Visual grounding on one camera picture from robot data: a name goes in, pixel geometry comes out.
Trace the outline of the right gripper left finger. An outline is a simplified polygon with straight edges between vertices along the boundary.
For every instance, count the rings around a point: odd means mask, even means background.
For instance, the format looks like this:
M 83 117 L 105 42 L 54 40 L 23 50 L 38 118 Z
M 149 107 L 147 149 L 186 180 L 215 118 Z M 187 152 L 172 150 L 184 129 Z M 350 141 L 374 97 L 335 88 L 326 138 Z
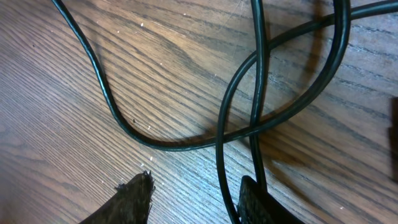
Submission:
M 81 221 L 81 224 L 147 223 L 151 197 L 155 191 L 152 174 L 144 171 L 129 182 L 119 184 L 115 189 L 116 194 Z

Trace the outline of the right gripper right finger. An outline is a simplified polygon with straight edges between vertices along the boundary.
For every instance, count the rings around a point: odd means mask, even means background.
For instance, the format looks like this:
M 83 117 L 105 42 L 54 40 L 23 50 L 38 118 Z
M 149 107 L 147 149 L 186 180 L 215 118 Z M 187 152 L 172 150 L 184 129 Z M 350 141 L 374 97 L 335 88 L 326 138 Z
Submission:
M 303 224 L 250 176 L 243 176 L 238 214 L 243 224 Z

